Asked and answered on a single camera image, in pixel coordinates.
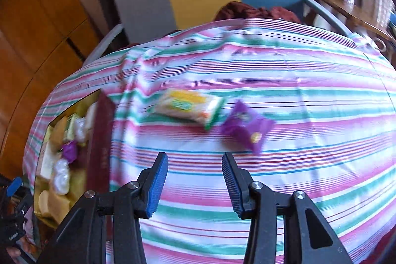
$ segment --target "striped tablecloth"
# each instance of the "striped tablecloth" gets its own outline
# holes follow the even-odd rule
[[[136,179],[159,151],[169,156],[158,210],[141,221],[149,264],[242,262],[249,221],[232,211],[221,173],[225,151],[276,191],[306,191],[359,263],[396,224],[396,72],[353,39],[284,21],[236,19],[107,55],[50,94],[31,128],[24,171],[33,183],[48,123],[102,88],[117,104],[111,188]],[[210,132],[150,114],[169,87],[226,98]],[[220,134],[237,99],[276,120],[261,155]],[[281,219],[277,234],[280,263]],[[111,245],[107,251],[111,257]]]

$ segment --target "red cloth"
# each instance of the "red cloth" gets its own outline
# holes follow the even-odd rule
[[[274,6],[268,10],[264,7],[255,8],[238,1],[229,2],[221,8],[213,21],[229,20],[232,18],[272,18],[275,20],[283,19],[288,22],[301,23],[295,13],[281,6]]]
[[[393,227],[390,232],[385,234],[380,239],[377,246],[371,252],[369,257],[367,257],[365,260],[361,261],[360,264],[374,264],[377,261],[377,259],[379,258],[379,256],[381,255],[381,253],[385,250],[385,247],[387,247],[388,243],[390,243],[391,238],[395,232],[396,232],[396,226]],[[393,261],[391,261],[391,262],[385,261],[384,264],[391,264],[391,263],[394,263],[394,262]]]

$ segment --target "human hand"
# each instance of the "human hand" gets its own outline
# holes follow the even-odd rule
[[[15,263],[19,263],[17,257],[21,255],[21,251],[16,247],[7,247],[7,253]]]

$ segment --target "yellow snack package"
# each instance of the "yellow snack package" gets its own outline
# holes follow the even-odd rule
[[[154,110],[165,116],[194,120],[209,130],[223,103],[224,98],[219,96],[170,88],[159,98]]]

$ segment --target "white wrapped candy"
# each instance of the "white wrapped candy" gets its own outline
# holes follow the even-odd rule
[[[74,119],[74,136],[79,143],[85,143],[87,132],[85,131],[86,118],[75,118]]]
[[[55,163],[50,184],[57,195],[66,195],[69,192],[70,169],[66,159],[59,159]]]

